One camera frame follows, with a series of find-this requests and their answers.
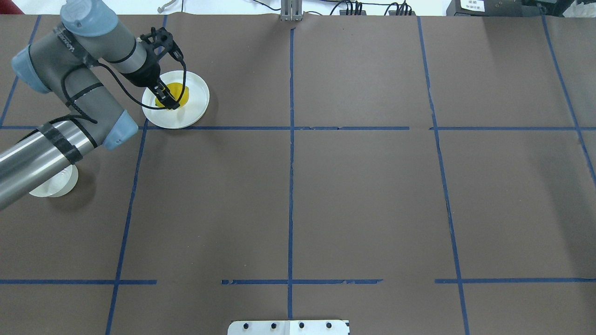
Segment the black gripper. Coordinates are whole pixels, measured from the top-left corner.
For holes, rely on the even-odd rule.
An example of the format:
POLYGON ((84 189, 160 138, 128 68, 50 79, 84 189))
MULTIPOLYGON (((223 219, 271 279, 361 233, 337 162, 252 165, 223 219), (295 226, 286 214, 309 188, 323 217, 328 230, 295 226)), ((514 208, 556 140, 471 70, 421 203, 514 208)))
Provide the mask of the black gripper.
POLYGON ((154 90, 156 97, 156 108, 177 109, 180 106, 178 101, 181 96, 181 83, 164 83, 160 86, 161 67, 157 57, 146 57, 142 66, 135 71, 124 74, 130 83, 137 87, 147 87, 154 90))

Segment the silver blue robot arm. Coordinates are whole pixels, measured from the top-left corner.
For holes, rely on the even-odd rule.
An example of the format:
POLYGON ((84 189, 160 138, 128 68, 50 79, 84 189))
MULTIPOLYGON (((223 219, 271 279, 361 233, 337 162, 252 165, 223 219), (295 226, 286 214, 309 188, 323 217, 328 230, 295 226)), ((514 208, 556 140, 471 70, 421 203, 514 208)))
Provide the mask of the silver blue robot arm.
POLYGON ((128 111, 92 72, 106 69, 149 90, 162 109, 177 109, 160 77, 158 63, 169 54, 187 65, 166 28, 136 37, 102 0, 68 0, 61 22, 42 39, 13 57, 18 79, 36 92, 54 93, 69 113, 36 127, 1 155, 1 208, 7 208, 84 155, 103 146, 113 150, 138 131, 128 111))

